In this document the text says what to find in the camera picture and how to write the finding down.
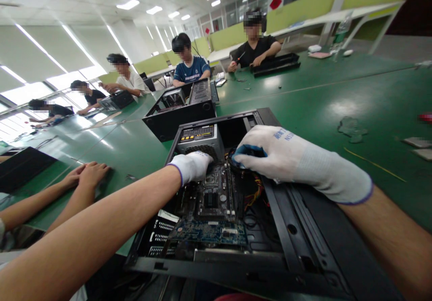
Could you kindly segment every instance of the red paper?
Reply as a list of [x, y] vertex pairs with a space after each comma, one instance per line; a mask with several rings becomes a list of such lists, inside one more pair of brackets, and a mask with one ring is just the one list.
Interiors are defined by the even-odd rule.
[[279, 5], [282, 3], [282, 0], [272, 0], [270, 3], [271, 9], [277, 9]]

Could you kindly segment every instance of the water bottle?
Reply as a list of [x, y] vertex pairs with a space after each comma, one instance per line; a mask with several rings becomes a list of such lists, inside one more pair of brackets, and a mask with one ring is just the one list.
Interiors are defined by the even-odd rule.
[[345, 19], [337, 27], [336, 35], [333, 40], [332, 49], [330, 50], [330, 53], [334, 54], [335, 57], [341, 50], [345, 36], [350, 30], [351, 22], [352, 22], [352, 12], [353, 12], [352, 10], [349, 11], [345, 16]]

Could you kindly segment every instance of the white glove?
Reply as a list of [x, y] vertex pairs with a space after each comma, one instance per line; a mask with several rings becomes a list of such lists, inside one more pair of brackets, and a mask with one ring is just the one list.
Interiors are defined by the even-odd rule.
[[181, 176], [181, 186], [191, 181], [201, 181], [206, 178], [207, 167], [213, 162], [213, 157], [197, 151], [187, 155], [177, 155], [168, 165], [177, 167]]
[[[261, 151], [265, 157], [245, 154], [251, 151]], [[373, 183], [366, 172], [281, 127], [253, 127], [233, 159], [276, 182], [312, 185], [337, 203], [360, 204], [372, 194]]]

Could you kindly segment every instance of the ventilation grille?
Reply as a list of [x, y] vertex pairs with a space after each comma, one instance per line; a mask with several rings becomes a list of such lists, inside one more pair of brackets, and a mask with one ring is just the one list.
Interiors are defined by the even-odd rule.
[[213, 160], [215, 162], [219, 161], [219, 158], [217, 157], [216, 150], [214, 147], [209, 145], [201, 145], [201, 146], [193, 146], [186, 149], [185, 155], [188, 153], [192, 153], [194, 151], [202, 151], [203, 153], [206, 153], [207, 155], [210, 155], [213, 157]]

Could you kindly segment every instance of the workbench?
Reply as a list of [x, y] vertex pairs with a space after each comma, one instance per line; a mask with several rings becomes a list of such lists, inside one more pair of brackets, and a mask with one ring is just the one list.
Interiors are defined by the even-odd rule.
[[[299, 69], [277, 75], [253, 78], [249, 71], [237, 72], [235, 77], [229, 75], [229, 80], [218, 88], [217, 115], [270, 107], [282, 126], [363, 168], [405, 212], [432, 230], [430, 163], [413, 154], [413, 147], [401, 142], [412, 136], [432, 139], [431, 127], [417, 121], [417, 115], [430, 110], [432, 70], [415, 70], [412, 64], [361, 53], [340, 57], [337, 62], [332, 58], [309, 58], [302, 53], [300, 62]], [[247, 81], [241, 83], [235, 79]], [[40, 137], [15, 143], [35, 147], [43, 139], [57, 135], [40, 150], [59, 162], [47, 169], [44, 176], [29, 182], [0, 208], [60, 181], [80, 163], [96, 160], [113, 168], [98, 199], [163, 167], [172, 141], [159, 142], [141, 120], [161, 94], [154, 92], [139, 98], [137, 104], [126, 107], [122, 114], [111, 120], [112, 124], [95, 129], [83, 126], [79, 131], [81, 117], [74, 116], [63, 122], [62, 127], [55, 126]], [[357, 118], [369, 130], [364, 142], [351, 144], [349, 137], [337, 131], [344, 116]], [[68, 131], [72, 124], [76, 128]], [[351, 155], [344, 147], [407, 182]], [[52, 203], [28, 225], [47, 230], [71, 194], [69, 192]], [[132, 239], [118, 253], [127, 255], [131, 243]]]

